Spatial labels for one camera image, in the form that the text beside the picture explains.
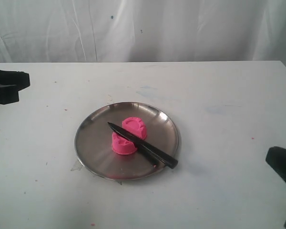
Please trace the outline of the black-handled knife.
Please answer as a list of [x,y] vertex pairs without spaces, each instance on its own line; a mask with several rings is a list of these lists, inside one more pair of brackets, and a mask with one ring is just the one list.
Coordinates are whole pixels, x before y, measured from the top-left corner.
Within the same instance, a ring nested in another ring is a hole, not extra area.
[[130,133],[126,129],[124,129],[124,128],[122,128],[122,127],[120,127],[114,123],[108,122],[107,124],[119,136],[125,138],[126,140],[133,142],[136,146],[143,149],[143,151],[145,153],[152,156],[156,160],[162,162],[163,164],[165,164],[170,169],[174,169],[177,166],[178,160],[175,159],[174,157],[166,154],[164,151],[156,148],[155,146],[153,146],[153,145],[149,144],[148,142],[140,139],[136,135]]

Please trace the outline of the round steel plate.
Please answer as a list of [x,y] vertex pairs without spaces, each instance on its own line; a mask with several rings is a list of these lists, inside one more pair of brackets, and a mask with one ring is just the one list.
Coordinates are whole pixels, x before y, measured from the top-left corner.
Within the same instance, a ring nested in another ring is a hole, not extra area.
[[122,156],[112,150],[113,131],[108,123],[122,125],[122,121],[128,117],[141,118],[147,127],[146,141],[176,157],[181,137],[169,116],[148,104],[114,103],[92,112],[76,133],[75,150],[78,160],[95,175],[109,180],[128,181],[148,177],[164,169],[162,162],[143,152]]

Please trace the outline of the pink clay piece back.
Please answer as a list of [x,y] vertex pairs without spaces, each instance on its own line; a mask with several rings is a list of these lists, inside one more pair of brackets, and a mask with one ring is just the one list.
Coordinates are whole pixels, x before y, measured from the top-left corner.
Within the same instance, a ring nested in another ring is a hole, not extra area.
[[122,121],[122,128],[126,129],[130,133],[145,140],[147,137],[147,128],[141,118],[128,117]]

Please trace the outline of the pink clay piece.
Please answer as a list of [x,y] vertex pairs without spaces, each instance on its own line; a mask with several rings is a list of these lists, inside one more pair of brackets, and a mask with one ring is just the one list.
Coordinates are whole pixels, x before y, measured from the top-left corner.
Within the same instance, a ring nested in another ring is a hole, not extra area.
[[145,140],[147,137],[147,128],[141,118],[128,117],[122,121],[122,128],[126,129],[130,133]]
[[112,133],[112,150],[122,156],[127,156],[135,153],[137,151],[137,147],[133,142],[124,139],[119,136],[117,133]]

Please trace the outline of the pink clay piece front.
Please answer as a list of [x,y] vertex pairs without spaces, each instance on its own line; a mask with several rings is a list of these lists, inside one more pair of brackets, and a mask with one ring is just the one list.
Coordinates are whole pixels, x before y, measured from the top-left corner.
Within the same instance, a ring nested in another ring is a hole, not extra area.
[[117,133],[112,133],[112,150],[122,156],[127,156],[135,153],[137,151],[137,147],[133,142],[124,139],[119,136]]

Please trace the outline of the white backdrop curtain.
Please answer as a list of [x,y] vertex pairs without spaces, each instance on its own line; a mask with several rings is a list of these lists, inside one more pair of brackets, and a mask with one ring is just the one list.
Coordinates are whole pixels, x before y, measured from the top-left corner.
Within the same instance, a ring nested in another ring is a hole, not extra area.
[[0,0],[0,62],[286,61],[286,0]]

